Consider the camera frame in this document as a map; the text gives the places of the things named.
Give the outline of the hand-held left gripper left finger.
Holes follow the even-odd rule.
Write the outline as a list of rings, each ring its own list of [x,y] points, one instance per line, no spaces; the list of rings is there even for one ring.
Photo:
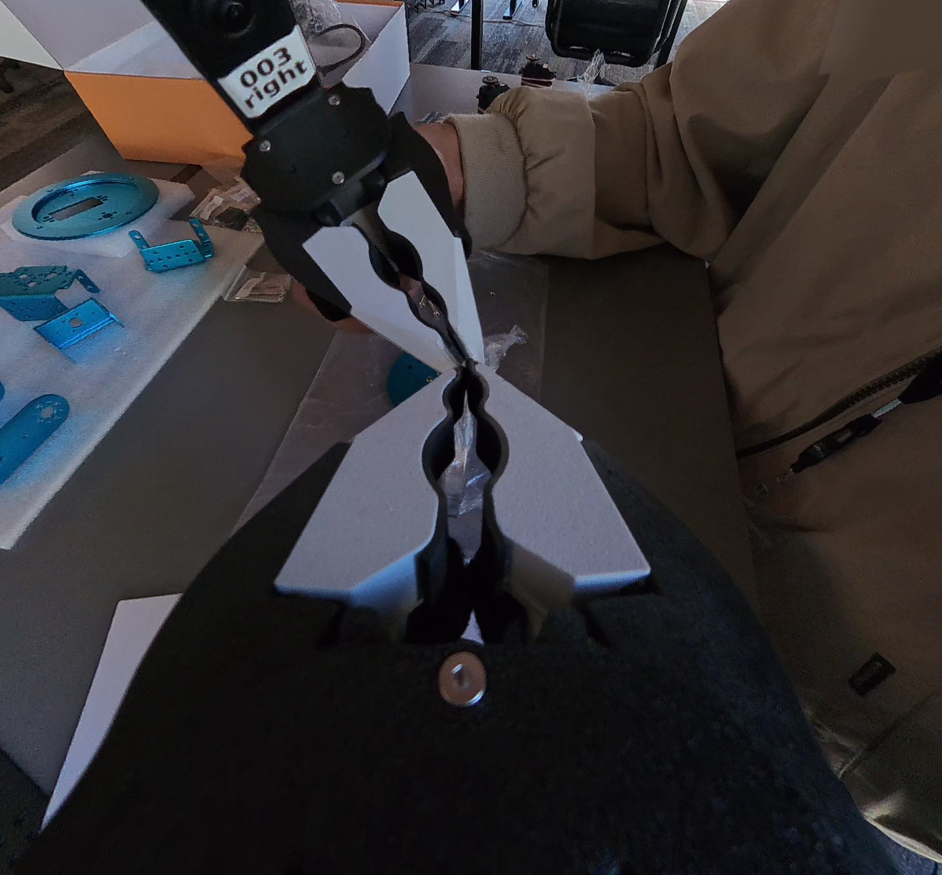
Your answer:
[[[359,433],[277,575],[283,594],[375,611],[394,636],[452,640],[469,622],[438,478],[454,456],[459,370]]]

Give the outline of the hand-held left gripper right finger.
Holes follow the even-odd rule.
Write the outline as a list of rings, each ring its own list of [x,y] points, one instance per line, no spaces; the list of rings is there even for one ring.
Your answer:
[[[487,642],[535,636],[555,610],[617,594],[651,568],[571,426],[491,368],[473,380],[482,496],[473,604]]]

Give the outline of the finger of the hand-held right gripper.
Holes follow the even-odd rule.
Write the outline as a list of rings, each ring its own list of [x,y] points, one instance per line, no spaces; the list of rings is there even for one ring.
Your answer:
[[[418,176],[409,172],[386,187],[379,218],[390,232],[403,237],[416,251],[424,287],[444,315],[454,341],[465,358],[484,363],[484,343],[477,303],[461,237],[454,234]]]
[[[437,311],[430,321],[422,319],[416,300],[377,273],[358,228],[321,229],[304,247],[352,316],[374,332],[427,365],[473,360],[473,292],[458,237],[434,235],[418,246],[423,289]]]

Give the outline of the blue round metal disc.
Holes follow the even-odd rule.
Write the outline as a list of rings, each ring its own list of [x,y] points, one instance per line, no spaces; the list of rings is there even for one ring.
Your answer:
[[[436,369],[403,352],[395,358],[386,375],[386,397],[393,408],[397,407],[439,376]]]

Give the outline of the person's right hand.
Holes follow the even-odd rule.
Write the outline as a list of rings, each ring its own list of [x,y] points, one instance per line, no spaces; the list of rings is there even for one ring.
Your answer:
[[[461,142],[455,125],[446,120],[440,123],[414,123],[413,129],[420,134],[435,152],[445,170],[454,211],[459,221],[465,222],[465,174]],[[370,335],[372,329],[353,317],[331,320],[324,316],[318,306],[312,302],[303,286],[295,282],[291,289],[292,298],[307,312],[338,331],[353,335]]]

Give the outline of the pile of small screw bags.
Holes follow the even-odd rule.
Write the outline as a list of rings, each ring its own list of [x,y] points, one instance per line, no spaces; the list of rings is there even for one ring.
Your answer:
[[[190,210],[190,217],[196,218],[206,229],[216,227],[260,235],[261,228],[251,214],[257,203],[258,198],[251,187],[236,176],[228,184],[212,188]],[[288,274],[263,272],[245,266],[236,275],[224,299],[229,302],[281,303],[288,297],[292,282]]]

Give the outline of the large clear plastic bag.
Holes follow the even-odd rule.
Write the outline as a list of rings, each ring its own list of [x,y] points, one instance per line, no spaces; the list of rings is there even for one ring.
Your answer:
[[[548,267],[536,259],[485,252],[472,255],[470,278],[488,364],[518,390],[539,400]],[[328,449],[391,410],[385,382],[399,353],[378,336],[336,333],[237,528]]]

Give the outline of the thick white foam block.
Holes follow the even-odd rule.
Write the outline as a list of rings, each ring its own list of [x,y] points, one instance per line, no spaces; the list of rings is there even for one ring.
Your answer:
[[[129,236],[131,230],[139,231],[145,240],[152,244],[167,235],[182,233],[183,223],[175,217],[193,201],[189,188],[183,184],[164,180],[150,180],[156,184],[159,192],[157,203],[153,208],[115,232],[93,235],[80,240],[43,241],[18,233],[12,226],[13,211],[22,201],[32,195],[7,201],[2,206],[1,213],[2,268],[9,269],[16,264],[27,263],[53,264],[63,262],[65,258],[118,259],[136,252],[136,247]]]

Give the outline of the orange cardboard box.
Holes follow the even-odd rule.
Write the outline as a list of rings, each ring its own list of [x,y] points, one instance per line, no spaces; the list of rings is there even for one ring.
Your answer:
[[[325,86],[370,89],[389,115],[409,77],[404,6],[336,2],[343,21],[318,40],[352,37],[354,47],[307,44],[320,79]],[[127,160],[245,160],[251,133],[141,0],[2,4],[54,57]]]

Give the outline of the white foam sheet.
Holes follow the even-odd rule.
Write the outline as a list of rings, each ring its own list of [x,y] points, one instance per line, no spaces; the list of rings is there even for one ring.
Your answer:
[[[2,206],[2,272],[20,266],[66,265],[82,269],[100,293],[93,298],[119,320],[59,351],[35,324],[1,314],[2,423],[28,402],[58,395],[68,418],[1,487],[1,546],[11,548],[108,433],[137,395],[169,360],[216,299],[262,245],[260,233],[209,227],[215,255],[201,265],[153,273],[124,231],[100,245],[34,240],[17,233],[14,209],[25,195]]]

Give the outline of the group of blue metal brackets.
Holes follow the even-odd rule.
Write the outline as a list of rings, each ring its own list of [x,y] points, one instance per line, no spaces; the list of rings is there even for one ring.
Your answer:
[[[34,330],[41,338],[64,351],[104,327],[119,324],[117,317],[96,299],[67,307],[58,293],[76,282],[89,293],[100,291],[80,269],[64,265],[18,267],[1,275],[1,308],[17,321],[37,323]],[[58,431],[69,413],[65,398],[43,395],[28,402],[2,425],[2,483]]]

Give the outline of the person's beige jacket torso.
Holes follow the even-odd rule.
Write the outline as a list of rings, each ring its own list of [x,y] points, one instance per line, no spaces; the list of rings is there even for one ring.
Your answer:
[[[838,0],[741,0],[690,139],[763,616],[865,815],[940,854],[940,68],[818,61]]]

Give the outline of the assembly manual booklet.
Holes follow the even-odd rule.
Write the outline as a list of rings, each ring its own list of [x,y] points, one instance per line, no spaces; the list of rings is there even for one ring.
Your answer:
[[[143,657],[181,598],[180,593],[117,603],[105,645],[41,828],[45,828],[99,751]]]

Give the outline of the small blue U bracket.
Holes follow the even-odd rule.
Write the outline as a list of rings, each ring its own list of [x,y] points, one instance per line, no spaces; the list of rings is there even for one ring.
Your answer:
[[[129,231],[129,236],[148,271],[163,273],[173,269],[201,265],[214,257],[214,245],[202,222],[196,217],[191,217],[188,222],[195,239],[185,238],[165,244],[150,245],[139,231]]]

